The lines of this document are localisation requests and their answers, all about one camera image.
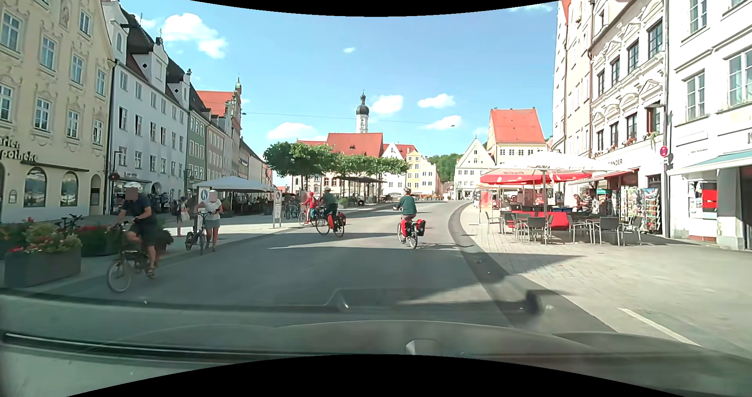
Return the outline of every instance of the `apotheke sign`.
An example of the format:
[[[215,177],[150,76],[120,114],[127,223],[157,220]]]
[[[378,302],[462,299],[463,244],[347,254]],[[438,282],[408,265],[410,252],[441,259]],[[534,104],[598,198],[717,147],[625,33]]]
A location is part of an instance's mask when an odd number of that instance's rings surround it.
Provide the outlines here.
[[[31,161],[36,163],[37,155],[32,152],[21,153],[21,144],[10,137],[0,137],[0,147],[8,147],[13,150],[0,150],[0,160],[15,159],[16,161]]]

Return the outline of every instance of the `pedestrian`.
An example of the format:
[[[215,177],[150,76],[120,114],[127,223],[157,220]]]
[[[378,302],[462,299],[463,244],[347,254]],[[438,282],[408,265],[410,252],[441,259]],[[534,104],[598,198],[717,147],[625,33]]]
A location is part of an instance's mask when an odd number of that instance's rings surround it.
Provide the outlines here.
[[[183,222],[190,219],[190,214],[188,213],[188,208],[186,207],[186,201],[187,199],[185,196],[180,198],[177,202],[177,236],[183,237],[183,234],[181,234],[181,227],[183,226]]]
[[[215,252],[217,250],[217,240],[220,234],[220,214],[222,213],[222,201],[217,196],[215,190],[209,191],[209,198],[206,202],[200,202],[195,206],[195,212],[204,208],[210,215],[206,215],[204,219],[204,228],[206,228],[206,248],[209,248],[209,243],[212,244],[211,250]]]

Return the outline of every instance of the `green shirt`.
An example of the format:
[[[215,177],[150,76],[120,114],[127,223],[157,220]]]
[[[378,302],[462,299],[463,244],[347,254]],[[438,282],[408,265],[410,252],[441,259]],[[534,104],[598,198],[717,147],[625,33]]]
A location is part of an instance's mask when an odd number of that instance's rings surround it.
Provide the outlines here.
[[[397,203],[397,209],[402,208],[402,215],[415,215],[418,213],[417,207],[415,207],[415,198],[412,196],[402,196]]]
[[[334,197],[332,193],[324,193],[324,195],[321,196],[322,200],[326,202],[326,204],[335,204],[337,203],[337,198]]]

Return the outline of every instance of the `yellow building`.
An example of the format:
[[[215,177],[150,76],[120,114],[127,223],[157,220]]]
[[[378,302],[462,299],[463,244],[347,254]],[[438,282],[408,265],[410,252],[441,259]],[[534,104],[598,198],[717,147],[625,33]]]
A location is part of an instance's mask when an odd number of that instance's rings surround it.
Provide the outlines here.
[[[100,0],[0,9],[0,221],[99,215],[114,65]]]

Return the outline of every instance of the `cobblestone pavement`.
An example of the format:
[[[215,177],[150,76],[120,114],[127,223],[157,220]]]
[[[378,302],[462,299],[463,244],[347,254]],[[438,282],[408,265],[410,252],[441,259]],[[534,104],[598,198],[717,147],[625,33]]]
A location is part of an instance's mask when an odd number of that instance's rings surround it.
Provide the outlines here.
[[[555,291],[617,332],[650,335],[752,357],[752,253],[643,235],[643,245],[515,242],[467,206],[465,233],[510,275]]]

